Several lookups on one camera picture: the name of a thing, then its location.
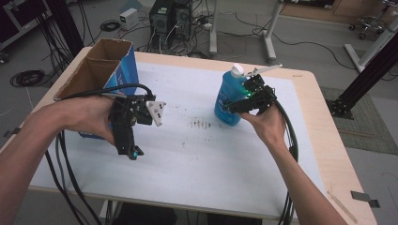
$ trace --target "blue bottle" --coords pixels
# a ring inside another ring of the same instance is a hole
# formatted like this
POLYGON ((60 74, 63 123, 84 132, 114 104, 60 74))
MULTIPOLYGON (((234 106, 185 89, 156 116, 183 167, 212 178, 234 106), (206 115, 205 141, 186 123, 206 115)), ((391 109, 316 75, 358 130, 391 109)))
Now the blue bottle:
POLYGON ((246 97, 246 90, 243 83, 247 79, 244 77, 244 70, 239 64, 234 64, 231 71, 227 71, 222 75, 222 86, 217 95, 214 113, 216 116, 229 126, 236 125, 240 116, 236 113, 230 113, 222 108, 224 104, 242 100, 246 97))

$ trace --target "white cap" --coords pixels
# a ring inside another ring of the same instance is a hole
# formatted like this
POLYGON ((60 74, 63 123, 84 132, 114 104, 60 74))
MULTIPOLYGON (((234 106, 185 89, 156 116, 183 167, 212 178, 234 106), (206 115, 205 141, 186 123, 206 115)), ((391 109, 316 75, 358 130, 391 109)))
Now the white cap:
POLYGON ((235 78, 244 77, 245 70, 240 64, 234 64, 231 68, 231 75, 235 78))

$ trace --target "white table surface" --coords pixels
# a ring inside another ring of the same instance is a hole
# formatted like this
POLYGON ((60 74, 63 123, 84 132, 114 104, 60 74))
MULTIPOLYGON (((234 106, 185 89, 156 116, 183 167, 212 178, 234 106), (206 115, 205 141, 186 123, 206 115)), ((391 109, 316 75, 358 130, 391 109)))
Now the white table surface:
MULTIPOLYGON (((106 141, 67 131, 69 161, 83 193, 124 202, 277 218, 286 188, 267 148, 248 122, 241 120, 229 127, 214 115, 222 72, 146 63, 138 63, 137 68, 140 83, 167 103, 163 125, 133 127, 135 143, 145 152, 136 161, 119 156, 106 141)), ((324 191, 292 82, 278 78, 265 78, 265 82, 276 89, 292 120, 299 164, 324 191)), ((55 162, 54 144, 49 151, 55 162)), ((68 179, 67 185, 73 189, 68 179)), ((45 158, 31 188, 56 188, 45 158)))

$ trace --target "black stand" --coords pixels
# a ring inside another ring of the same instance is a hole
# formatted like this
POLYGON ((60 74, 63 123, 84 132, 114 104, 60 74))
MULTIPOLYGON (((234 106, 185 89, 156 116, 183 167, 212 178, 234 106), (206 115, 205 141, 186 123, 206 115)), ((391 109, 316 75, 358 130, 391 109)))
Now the black stand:
POLYGON ((73 57, 76 57, 84 47, 84 44, 80 38, 76 24, 70 15, 67 3, 65 0, 46 0, 46 3, 68 45, 70 53, 73 57))
POLYGON ((398 35, 395 34, 336 100, 327 100, 331 115, 353 119, 351 109, 397 62, 398 35))

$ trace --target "open cardboard box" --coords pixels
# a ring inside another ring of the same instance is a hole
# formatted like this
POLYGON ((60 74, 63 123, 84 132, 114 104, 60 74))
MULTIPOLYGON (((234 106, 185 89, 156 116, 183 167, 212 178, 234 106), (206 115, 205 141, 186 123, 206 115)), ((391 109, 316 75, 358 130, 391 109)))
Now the open cardboard box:
MULTIPOLYGON (((54 100, 126 83, 138 83, 132 43, 126 40, 102 38, 55 94, 54 100)), ((118 92, 133 95, 135 89, 135 87, 125 88, 118 92)))

